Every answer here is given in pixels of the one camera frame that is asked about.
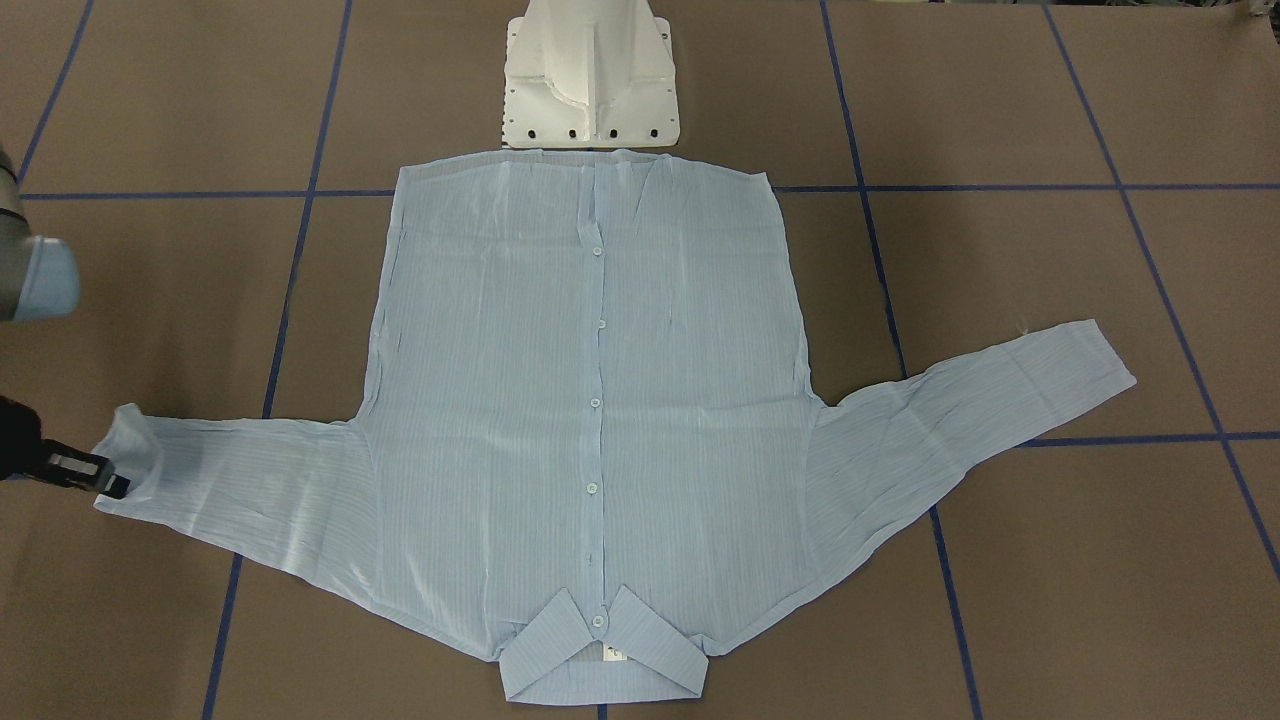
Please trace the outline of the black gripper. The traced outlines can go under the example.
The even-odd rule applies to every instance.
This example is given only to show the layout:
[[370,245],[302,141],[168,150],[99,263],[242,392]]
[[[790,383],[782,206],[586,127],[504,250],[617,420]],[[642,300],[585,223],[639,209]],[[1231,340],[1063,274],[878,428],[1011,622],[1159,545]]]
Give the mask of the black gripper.
[[1,397],[1,475],[116,500],[131,488],[110,459],[45,438],[38,414],[9,397]]

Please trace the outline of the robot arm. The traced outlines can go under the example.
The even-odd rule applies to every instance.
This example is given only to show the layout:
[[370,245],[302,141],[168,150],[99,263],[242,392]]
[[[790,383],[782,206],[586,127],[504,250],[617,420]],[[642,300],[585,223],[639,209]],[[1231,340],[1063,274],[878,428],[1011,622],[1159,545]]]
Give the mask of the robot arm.
[[[79,302],[79,272],[61,240],[36,234],[23,210],[18,174],[1,151],[1,320],[36,322],[70,314]],[[124,498],[131,480],[102,456],[49,439],[38,414],[1,398],[1,477]]]

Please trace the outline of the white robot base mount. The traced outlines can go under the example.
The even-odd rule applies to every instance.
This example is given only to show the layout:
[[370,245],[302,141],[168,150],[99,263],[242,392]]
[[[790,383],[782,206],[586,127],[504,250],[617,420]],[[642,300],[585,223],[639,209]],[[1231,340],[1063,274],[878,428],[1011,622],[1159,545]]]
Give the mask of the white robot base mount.
[[681,119],[672,28],[648,1],[531,1],[506,27],[507,149],[666,149]]

